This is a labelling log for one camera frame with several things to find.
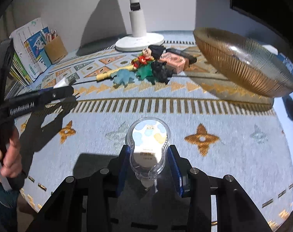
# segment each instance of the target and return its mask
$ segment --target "white wall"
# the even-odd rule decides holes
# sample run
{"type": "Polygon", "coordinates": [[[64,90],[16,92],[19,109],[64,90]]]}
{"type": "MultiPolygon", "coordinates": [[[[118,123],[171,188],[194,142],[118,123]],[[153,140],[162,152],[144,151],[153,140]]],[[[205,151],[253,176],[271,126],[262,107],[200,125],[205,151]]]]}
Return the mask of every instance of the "white wall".
{"type": "MultiPolygon", "coordinates": [[[[140,0],[148,31],[193,30],[208,26],[286,48],[265,26],[229,8],[229,0],[140,0]]],[[[68,51],[81,44],[131,33],[129,0],[14,0],[17,27],[42,17],[56,29],[68,51]]]]}

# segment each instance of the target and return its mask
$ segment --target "toy figure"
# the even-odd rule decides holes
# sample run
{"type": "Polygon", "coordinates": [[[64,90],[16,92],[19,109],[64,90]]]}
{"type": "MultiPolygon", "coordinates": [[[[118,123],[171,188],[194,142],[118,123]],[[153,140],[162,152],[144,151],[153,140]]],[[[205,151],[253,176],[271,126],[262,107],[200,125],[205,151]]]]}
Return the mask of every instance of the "toy figure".
{"type": "Polygon", "coordinates": [[[135,74],[132,71],[126,69],[120,69],[117,72],[111,74],[113,82],[117,85],[127,86],[128,83],[132,83],[135,79],[135,74]]]}
{"type": "Polygon", "coordinates": [[[167,62],[154,61],[151,63],[152,74],[158,80],[158,82],[168,84],[167,78],[172,77],[173,72],[166,68],[167,62]]]}
{"type": "Polygon", "coordinates": [[[166,48],[161,45],[150,45],[149,49],[152,51],[152,56],[154,57],[154,59],[158,60],[160,59],[161,55],[163,54],[166,48]]]}
{"type": "Polygon", "coordinates": [[[153,76],[151,64],[140,66],[136,72],[136,76],[140,77],[140,80],[153,76]]]}
{"type": "Polygon", "coordinates": [[[126,70],[129,70],[129,71],[132,71],[133,70],[133,65],[128,65],[128,66],[124,66],[124,67],[121,67],[121,68],[118,68],[118,69],[115,69],[115,70],[110,70],[110,71],[107,71],[107,72],[100,73],[100,74],[98,74],[96,76],[96,80],[101,81],[101,80],[104,80],[106,78],[109,78],[109,77],[111,77],[111,74],[116,73],[121,69],[126,69],[126,70]]]}
{"type": "Polygon", "coordinates": [[[154,61],[154,58],[151,54],[152,51],[149,48],[144,49],[138,58],[135,58],[131,61],[133,69],[136,70],[140,65],[147,65],[148,63],[154,61]]]}

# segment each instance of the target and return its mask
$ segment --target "screw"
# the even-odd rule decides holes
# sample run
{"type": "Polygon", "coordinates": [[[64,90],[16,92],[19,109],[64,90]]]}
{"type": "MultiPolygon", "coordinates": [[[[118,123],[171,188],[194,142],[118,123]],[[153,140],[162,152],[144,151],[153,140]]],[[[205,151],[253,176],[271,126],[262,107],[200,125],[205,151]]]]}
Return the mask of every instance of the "screw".
{"type": "Polygon", "coordinates": [[[228,174],[225,176],[225,179],[229,182],[232,182],[235,178],[232,175],[228,174]]]}
{"type": "Polygon", "coordinates": [[[110,172],[110,169],[108,169],[108,168],[102,168],[101,170],[100,170],[100,173],[101,174],[107,174],[107,173],[109,173],[110,172]]]}
{"type": "Polygon", "coordinates": [[[71,182],[73,182],[74,181],[74,177],[73,176],[68,176],[67,178],[66,178],[66,182],[67,183],[71,183],[71,182]]]}
{"type": "Polygon", "coordinates": [[[197,174],[197,173],[199,173],[199,169],[196,168],[196,167],[192,167],[192,168],[190,169],[190,172],[193,173],[193,174],[197,174]]]}

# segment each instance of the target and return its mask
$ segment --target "books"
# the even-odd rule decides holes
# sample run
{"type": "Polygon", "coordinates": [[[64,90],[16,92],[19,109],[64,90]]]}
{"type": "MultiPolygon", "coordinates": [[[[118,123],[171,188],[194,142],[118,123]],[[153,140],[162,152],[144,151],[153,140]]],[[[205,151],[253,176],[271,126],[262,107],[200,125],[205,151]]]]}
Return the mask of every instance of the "books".
{"type": "Polygon", "coordinates": [[[19,62],[14,59],[16,65],[13,67],[12,73],[13,75],[19,74],[21,80],[24,82],[28,81],[30,84],[47,69],[40,55],[45,45],[40,36],[41,30],[45,33],[49,32],[47,25],[41,18],[36,18],[14,30],[10,35],[10,38],[13,38],[14,49],[19,59],[19,62]]]}
{"type": "Polygon", "coordinates": [[[15,81],[20,82],[23,86],[27,86],[25,82],[17,75],[17,73],[14,71],[14,69],[11,68],[10,75],[14,78],[15,81]]]}

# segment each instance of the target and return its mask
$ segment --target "rug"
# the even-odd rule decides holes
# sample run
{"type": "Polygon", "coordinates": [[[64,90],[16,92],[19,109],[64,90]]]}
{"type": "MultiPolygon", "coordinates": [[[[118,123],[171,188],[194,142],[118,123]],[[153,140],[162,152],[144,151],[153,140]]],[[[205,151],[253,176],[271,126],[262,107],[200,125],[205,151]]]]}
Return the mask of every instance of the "rug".
{"type": "MultiPolygon", "coordinates": [[[[233,175],[276,229],[291,212],[293,169],[273,99],[253,94],[218,73],[193,41],[165,41],[166,48],[185,50],[197,63],[173,76],[168,85],[136,79],[126,87],[112,80],[96,82],[97,74],[126,66],[139,52],[122,53],[114,46],[85,56],[70,53],[36,81],[36,89],[62,78],[76,79],[77,103],[49,104],[45,110],[16,120],[22,143],[23,169],[28,174],[21,194],[39,211],[68,175],[90,176],[117,156],[129,126],[153,116],[171,130],[171,143],[193,167],[211,176],[233,175]],[[214,139],[198,146],[195,135],[214,139]]],[[[188,200],[176,197],[169,167],[156,187],[145,191],[128,169],[125,189],[111,200],[114,231],[135,231],[131,223],[152,224],[158,231],[185,225],[188,200]]],[[[212,196],[212,230],[217,212],[212,196]]]]}

